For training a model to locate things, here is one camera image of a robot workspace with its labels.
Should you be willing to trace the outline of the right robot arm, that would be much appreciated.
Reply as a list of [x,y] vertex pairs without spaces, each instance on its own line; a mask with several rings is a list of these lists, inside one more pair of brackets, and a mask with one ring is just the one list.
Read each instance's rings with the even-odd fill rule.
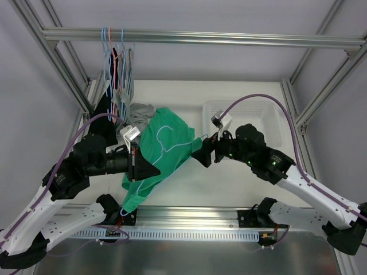
[[333,248],[350,256],[357,254],[366,234],[366,203],[354,203],[338,196],[307,175],[296,162],[268,147],[253,125],[240,126],[234,135],[224,131],[203,141],[192,157],[204,167],[223,158],[242,162],[259,179],[283,188],[310,205],[292,207],[264,198],[253,216],[262,227],[293,226],[324,238]]

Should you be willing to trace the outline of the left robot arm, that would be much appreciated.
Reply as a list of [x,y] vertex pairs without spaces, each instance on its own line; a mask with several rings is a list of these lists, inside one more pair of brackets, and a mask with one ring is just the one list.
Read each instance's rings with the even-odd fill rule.
[[146,160],[140,148],[123,146],[106,151],[106,140],[87,135],[68,149],[45,175],[36,196],[7,228],[1,230],[1,269],[27,269],[40,262],[57,244],[93,225],[115,225],[121,207],[110,194],[63,221],[51,219],[77,194],[90,186],[90,177],[125,173],[130,180],[144,180],[160,175],[160,170]]

